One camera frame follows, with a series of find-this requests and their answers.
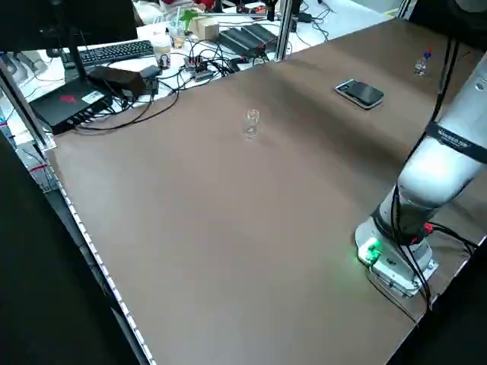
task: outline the plastic cup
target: plastic cup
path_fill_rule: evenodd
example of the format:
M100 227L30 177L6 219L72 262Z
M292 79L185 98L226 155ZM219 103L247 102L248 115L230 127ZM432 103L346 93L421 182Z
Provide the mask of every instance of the plastic cup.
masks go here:
M169 29L169 34L173 39L174 48L178 48L178 49L183 48L184 41L186 39L186 34L185 34L186 25L184 24L184 22L183 21L171 22L168 29Z

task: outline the table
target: table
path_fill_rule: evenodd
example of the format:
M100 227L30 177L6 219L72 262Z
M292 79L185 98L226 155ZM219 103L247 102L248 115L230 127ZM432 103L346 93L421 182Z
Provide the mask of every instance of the table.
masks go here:
M390 19L390 17L379 14L375 11L372 11L366 7L358 5L351 0L329 0L328 2L329 7L333 10L330 14L326 17L323 25L323 29L329 32L329 38L334 39L337 37L341 37L344 34L354 32L356 30L360 30L365 27L370 27L371 25L378 24L382 21L386 21ZM250 7L255 7L261 5L261 2L256 2L253 4L248 4ZM307 12L311 13L314 17L317 17L322 13L323 10L326 10L324 5L319 5L315 1L309 1L309 9ZM228 8L225 9L226 12L235 12L235 8ZM228 27L235 27L238 23L242 21L252 21L249 17L217 17L221 21L221 28L228 28ZM280 22L276 21L273 23L269 23L268 21L260 22L264 25L267 29L272 31L275 34L279 33L279 25ZM144 27L139 27L137 29L138 38L140 40L151 40L153 37L152 34L154 29L157 28L157 24L154 25L147 25ZM297 52L299 50L305 49L308 46L313 46L324 41L324 37L321 32L312 28L312 24L299 24L298 25L298 32L293 33L290 37L290 44L291 49L293 52ZM96 48L99 46L89 46L88 48ZM197 53L201 52L204 49L208 49L208 47L204 44L200 44L195 48ZM182 54L188 54L190 50L190 45L187 45L185 49L173 49L172 52L172 67L169 70L164 72L164 77L167 75L175 75L179 67L184 64L184 56ZM48 69L42 73L41 75L37 75L35 78L32 75L31 71L29 71L29 79L25 81L23 84L19 85L24 96L27 98L28 101L35 100L38 97L48 93L49 91L61 86L64 84L64 68L62 66L60 59L51 59L46 56L44 51L40 51L42 57L49 63ZM153 58L148 59L132 59L124 62L117 62L116 64L112 65L112 67L117 67L121 69L126 69L130 71L141 71L143 68L148 67L149 65L155 65L155 60ZM242 69L247 69L252 67L252 63L247 65L241 65ZM183 79L186 80L189 78L189 75L183 75ZM171 87L177 86L176 78L171 78L169 80L164 80L167 84ZM192 87L196 83L190 82L188 83L187 87ZM159 90L159 94L156 96L156 99L161 97L165 97L168 93L168 89L161 87ZM142 101L148 101L148 97L142 98ZM8 100L0 100L0 108L4 110L6 116L9 116L12 112L12 106L8 102ZM23 122L18 117L17 113L13 113L11 118L8 120L8 124L12 130L12 133L16 136L17 144L28 143L32 141L31 136L28 134Z
M440 56L417 78L429 46ZM56 139L56 171L158 363L387 361L413 324L368 283L352 237L430 116L445 46L390 21L188 90L137 126ZM480 58L460 54L445 105ZM350 77L384 103L365 112L335 94ZM253 142L250 108L262 122ZM437 219L478 240L483 186ZM430 244L441 293L465 256L443 237ZM404 303L423 314L419 296Z

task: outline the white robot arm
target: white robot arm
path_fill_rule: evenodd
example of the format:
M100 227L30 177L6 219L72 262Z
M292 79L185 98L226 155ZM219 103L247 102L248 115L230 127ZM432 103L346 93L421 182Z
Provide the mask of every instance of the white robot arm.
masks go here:
M438 127L440 141L426 136L397 182L402 212L399 228L403 237L409 240L410 252L426 280L438 264L432 259L431 247L419 232L439 208L459 195L484 168L487 155L487 151L482 150L487 148L487 53L438 122ZM479 156L473 158L465 151L459 152L472 145L476 152L481 152ZM382 253L374 263L374 270L387 283L412 296L421 287L421 281L406 261L405 256L412 261L409 250L400 250L392 237L390 210L393 195L394 189L355 231L358 257L370 265L370 248L380 244Z

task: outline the black smartphone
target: black smartphone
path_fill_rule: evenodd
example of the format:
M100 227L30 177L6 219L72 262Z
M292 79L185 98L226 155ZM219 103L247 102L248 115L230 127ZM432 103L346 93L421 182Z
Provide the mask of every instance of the black smartphone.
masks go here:
M341 83L335 87L335 91L367 110L379 105L384 99L384 93L382 91L354 79Z

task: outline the keyboard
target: keyboard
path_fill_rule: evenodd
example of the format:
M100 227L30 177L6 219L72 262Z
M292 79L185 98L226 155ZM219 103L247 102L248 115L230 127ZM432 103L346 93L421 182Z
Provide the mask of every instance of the keyboard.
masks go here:
M79 51L79 53L83 65L86 67L123 61L124 59L137 59L143 56L151 56L154 55L154 49L150 41L136 40L135 42L87 49L85 51ZM61 60L67 70L76 67L70 53L61 54Z

